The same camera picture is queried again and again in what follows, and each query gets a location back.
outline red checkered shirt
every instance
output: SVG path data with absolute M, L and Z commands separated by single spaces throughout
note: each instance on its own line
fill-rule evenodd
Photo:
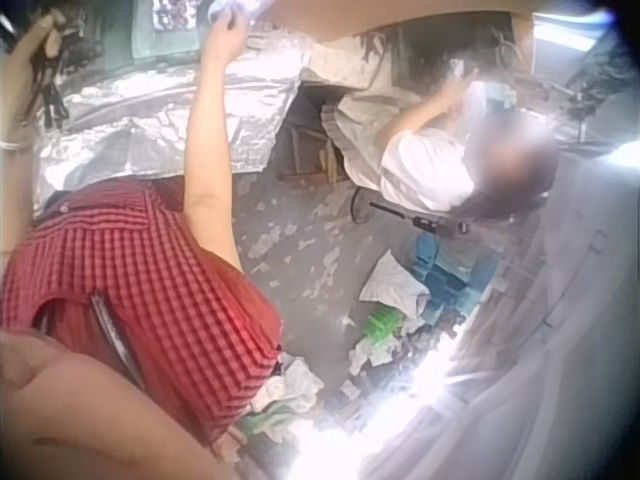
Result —
M 47 209 L 7 266 L 2 326 L 33 327 L 53 306 L 54 338 L 113 364 L 89 307 L 103 292 L 149 395 L 213 441 L 271 374 L 280 318 L 242 273 L 196 244 L 180 213 L 182 185 L 109 180 Z

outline raised arm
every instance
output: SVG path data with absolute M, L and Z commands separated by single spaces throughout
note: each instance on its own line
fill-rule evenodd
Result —
M 462 99 L 475 76 L 476 72 L 464 80 L 452 79 L 435 96 L 426 98 L 397 115 L 377 133 L 376 146 L 384 151 L 400 132 L 418 132 L 428 122 L 447 112 Z
M 198 244 L 242 270 L 233 236 L 231 158 L 224 108 L 226 67 L 242 52 L 247 20 L 225 9 L 202 51 L 185 152 L 184 212 Z
M 2 65 L 2 104 L 0 105 L 0 225 L 4 269 L 11 253 L 31 227 L 33 216 L 33 134 L 26 119 L 27 105 L 33 94 L 31 56 L 46 40 L 45 51 L 57 56 L 60 36 L 56 23 L 64 19 L 57 12 L 41 18 L 29 30 Z

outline concrete floor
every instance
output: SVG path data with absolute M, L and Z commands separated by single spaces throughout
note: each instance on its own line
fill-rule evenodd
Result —
M 301 146 L 309 168 L 318 158 L 311 143 Z M 291 152 L 283 131 L 264 172 L 234 178 L 234 231 L 245 272 L 280 311 L 283 350 L 304 357 L 327 394 L 348 378 L 348 352 L 362 336 L 364 282 L 389 248 L 409 265 L 419 231 L 383 213 L 355 225 L 351 182 L 279 181 L 279 173 L 293 171 Z M 345 321 L 349 315 L 358 327 Z

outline white shirt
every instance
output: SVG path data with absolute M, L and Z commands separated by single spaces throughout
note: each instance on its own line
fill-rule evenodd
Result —
M 448 212 L 473 192 L 464 147 L 448 133 L 425 129 L 396 135 L 382 156 L 378 190 L 410 210 Z

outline hair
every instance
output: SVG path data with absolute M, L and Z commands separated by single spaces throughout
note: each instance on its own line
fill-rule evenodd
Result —
M 500 181 L 487 168 L 487 146 L 501 139 L 522 139 L 526 149 L 526 177 L 513 184 Z M 470 138 L 465 166 L 476 189 L 451 214 L 465 220 L 504 220 L 542 208 L 558 170 L 558 153 L 551 133 L 526 113 L 504 112 L 488 117 Z

